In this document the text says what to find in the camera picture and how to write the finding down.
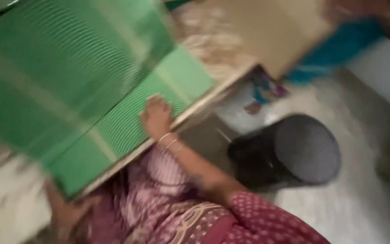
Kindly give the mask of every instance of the blue cloth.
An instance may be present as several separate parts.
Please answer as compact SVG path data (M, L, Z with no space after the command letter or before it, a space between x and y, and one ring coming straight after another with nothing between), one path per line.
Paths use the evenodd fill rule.
M287 75L287 79L295 85L306 85L315 78L329 75L383 36L382 27L376 19L344 23L304 57Z

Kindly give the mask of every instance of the polka dot fabric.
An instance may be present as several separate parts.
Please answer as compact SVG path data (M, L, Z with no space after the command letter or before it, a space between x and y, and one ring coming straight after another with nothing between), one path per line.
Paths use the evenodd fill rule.
M236 195L230 210L238 224L221 244L329 244L298 217L254 193Z

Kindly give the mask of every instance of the hand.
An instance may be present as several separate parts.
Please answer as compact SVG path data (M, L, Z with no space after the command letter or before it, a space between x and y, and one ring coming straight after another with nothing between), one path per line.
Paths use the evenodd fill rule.
M390 0L326 0L324 14L332 21L381 17L390 12Z
M51 180L47 180L44 187L52 210L52 222L57 227L58 239L68 241L76 225L100 202L100 197L90 197L80 205L75 205L66 202Z
M172 108L158 94L147 98L145 110L141 112L144 130L155 141L171 131Z

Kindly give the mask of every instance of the pink dress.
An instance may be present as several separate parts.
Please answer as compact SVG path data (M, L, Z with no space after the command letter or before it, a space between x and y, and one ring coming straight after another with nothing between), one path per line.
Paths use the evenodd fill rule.
M151 149L93 193L90 244L328 244L296 216L251 192L231 208L198 197L174 159Z

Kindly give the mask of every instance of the green panel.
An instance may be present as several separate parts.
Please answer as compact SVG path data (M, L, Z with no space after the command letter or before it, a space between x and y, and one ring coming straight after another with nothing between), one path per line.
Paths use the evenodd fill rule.
M0 109L22 107L4 115L19 122L6 126L34 130L0 126L0 138L43 164L67 150L174 49L155 4L21 0L3 14L0 84L17 91Z
M100 132L114 155L121 158L146 139L138 113L144 109L147 97L163 94L177 115L211 85L212 79L202 65L185 49L177 48L93 129ZM114 160L104 158L98 147L98 144L92 144L91 133L87 133L51 166L52 174L67 195L79 191L114 163Z

